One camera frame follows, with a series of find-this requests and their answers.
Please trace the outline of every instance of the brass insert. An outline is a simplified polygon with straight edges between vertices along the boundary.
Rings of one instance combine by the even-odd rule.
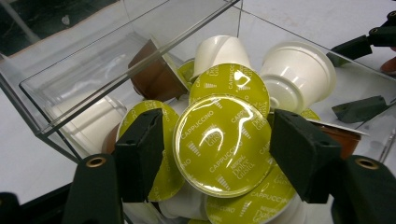
[[[366,169],[370,169],[370,170],[376,170],[379,168],[378,164],[374,161],[370,161],[367,159],[363,159],[363,158],[358,158],[355,160],[355,162],[359,165],[362,166]]]
[[[105,158],[103,158],[103,157],[95,157],[95,158],[92,158],[89,161],[87,161],[87,166],[91,167],[91,168],[98,167],[98,166],[101,166],[101,165],[105,164],[105,162],[106,162]]]

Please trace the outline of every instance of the transparent container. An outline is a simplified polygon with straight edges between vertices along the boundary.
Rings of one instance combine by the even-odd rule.
[[[12,55],[2,54],[0,85],[39,139],[78,162],[90,154],[82,152],[82,144],[71,134],[74,128],[79,129],[73,123],[79,115],[105,99],[104,104],[122,117],[129,108],[144,100],[136,92],[132,77],[163,57],[178,69],[194,58],[202,41],[214,35],[237,36],[257,72],[262,68],[265,53],[281,42],[301,41],[325,54],[337,55],[246,11],[238,0],[121,0],[27,49]],[[129,66],[150,40],[157,49]],[[378,150],[386,145],[396,127],[394,109],[367,123],[346,124],[337,119],[332,106],[377,95],[390,104],[396,98],[396,81],[337,56],[349,63],[335,67],[335,90],[310,108],[323,121],[367,133],[355,153],[377,160]],[[181,114],[188,105],[188,92],[166,103]],[[110,132],[116,123],[103,127],[103,133]],[[389,134],[378,134],[380,130],[388,130]],[[394,153],[389,155],[385,164],[391,164],[390,159],[394,158]],[[394,166],[391,171],[396,174]],[[318,210],[330,214],[329,204],[331,200],[327,206],[310,204],[306,223],[320,222],[315,217]]]

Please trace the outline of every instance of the black object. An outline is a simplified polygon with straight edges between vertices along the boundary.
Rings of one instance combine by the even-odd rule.
[[[98,154],[84,159],[72,184],[23,205],[16,195],[0,193],[0,223],[123,223],[113,157]]]
[[[326,203],[341,145],[300,115],[277,109],[270,153],[303,201]]]
[[[275,110],[270,152],[303,201],[334,197],[335,224],[390,224],[396,179],[382,163],[363,156],[340,159],[332,139],[301,116]]]
[[[163,160],[163,112],[140,114],[116,143],[120,194],[125,203],[146,201]]]
[[[0,193],[0,223],[24,223],[18,198],[13,193]]]
[[[392,11],[387,16],[387,21],[380,27],[370,30],[369,35],[362,35],[346,43],[332,48],[333,52],[339,53],[351,60],[373,53],[371,45],[375,47],[396,47],[396,11]],[[335,54],[328,53],[327,56],[336,67],[347,60]]]
[[[346,104],[335,105],[332,111],[344,123],[367,121],[382,113],[387,108],[387,103],[382,96],[353,101]]]
[[[339,171],[341,182],[338,191],[343,190],[344,196],[333,195],[335,224],[395,222],[396,214],[387,207],[396,204],[396,179],[384,164],[352,155]]]
[[[116,164],[111,155],[92,155],[78,164],[62,223],[123,223]]]

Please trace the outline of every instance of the cappuccino capsule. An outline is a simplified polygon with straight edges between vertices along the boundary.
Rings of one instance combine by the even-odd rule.
[[[271,167],[271,128],[256,107],[229,95],[190,105],[177,122],[174,155],[201,192],[236,197],[256,187]]]

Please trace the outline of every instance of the screw hole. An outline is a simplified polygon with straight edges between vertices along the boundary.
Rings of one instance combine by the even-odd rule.
[[[359,166],[364,167],[364,168],[366,168],[366,169],[376,170],[376,169],[379,168],[378,164],[376,164],[376,163],[373,162],[373,161],[366,160],[366,159],[359,158],[359,159],[356,159],[355,162],[356,162]]]
[[[329,146],[329,145],[330,145],[330,143],[325,142],[325,141],[320,141],[320,143],[321,143],[323,146]]]
[[[87,166],[88,167],[98,167],[101,166],[103,164],[105,164],[106,159],[103,157],[96,157],[96,158],[92,158],[89,161],[87,161]]]

